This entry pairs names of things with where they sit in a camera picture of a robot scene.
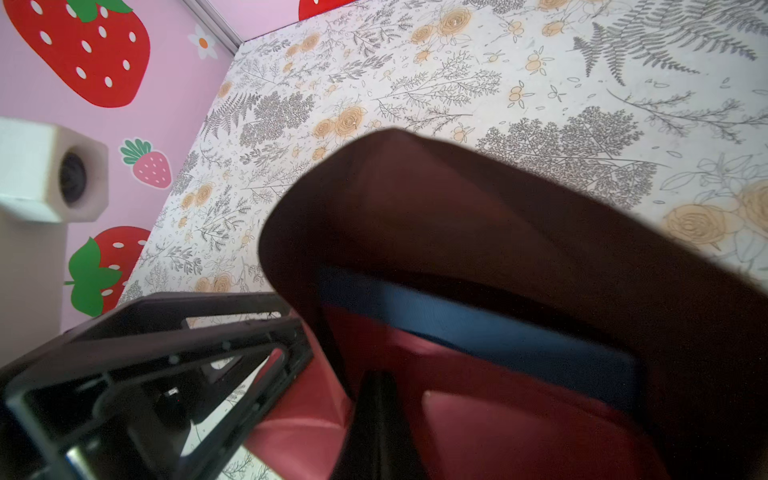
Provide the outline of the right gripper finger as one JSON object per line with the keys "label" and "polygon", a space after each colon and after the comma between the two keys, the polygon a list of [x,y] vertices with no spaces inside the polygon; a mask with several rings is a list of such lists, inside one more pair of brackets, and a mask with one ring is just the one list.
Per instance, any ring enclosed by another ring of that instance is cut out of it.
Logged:
{"label": "right gripper finger", "polygon": [[333,479],[426,479],[394,377],[364,374]]}

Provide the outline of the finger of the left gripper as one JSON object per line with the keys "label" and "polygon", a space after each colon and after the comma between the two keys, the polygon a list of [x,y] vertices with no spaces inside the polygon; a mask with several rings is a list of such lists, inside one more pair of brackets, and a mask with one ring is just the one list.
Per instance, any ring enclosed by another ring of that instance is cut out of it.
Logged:
{"label": "finger of the left gripper", "polygon": [[278,295],[158,293],[1,370],[5,479],[214,479],[312,360]]}

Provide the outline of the blue gift box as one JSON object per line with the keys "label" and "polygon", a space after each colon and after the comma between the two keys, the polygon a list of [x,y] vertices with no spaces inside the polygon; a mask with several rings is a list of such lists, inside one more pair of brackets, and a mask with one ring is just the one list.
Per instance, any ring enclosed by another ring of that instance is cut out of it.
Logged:
{"label": "blue gift box", "polygon": [[640,367],[629,353],[532,321],[538,307],[513,302],[512,315],[336,268],[317,274],[319,297],[466,354],[565,387],[627,414],[637,412]]}

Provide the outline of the maroon wrapping paper sheet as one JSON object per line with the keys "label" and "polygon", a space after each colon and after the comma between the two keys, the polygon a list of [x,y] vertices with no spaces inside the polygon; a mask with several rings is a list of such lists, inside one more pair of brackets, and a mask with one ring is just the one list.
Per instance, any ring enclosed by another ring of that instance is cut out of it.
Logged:
{"label": "maroon wrapping paper sheet", "polygon": [[[321,162],[265,222],[259,261],[353,410],[390,373],[433,479],[763,479],[767,298],[735,274],[556,183],[388,129]],[[323,267],[422,289],[631,354],[636,413],[381,325],[319,297]],[[352,416],[297,447],[250,447],[288,477],[331,476]]]}

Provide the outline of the floral table mat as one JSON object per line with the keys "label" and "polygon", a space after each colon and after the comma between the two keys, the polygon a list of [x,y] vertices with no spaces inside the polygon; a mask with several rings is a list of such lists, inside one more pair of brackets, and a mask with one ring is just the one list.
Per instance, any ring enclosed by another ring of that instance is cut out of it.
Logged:
{"label": "floral table mat", "polygon": [[384,128],[591,198],[767,287],[763,1],[357,1],[244,43],[123,301],[268,288],[256,238]]}

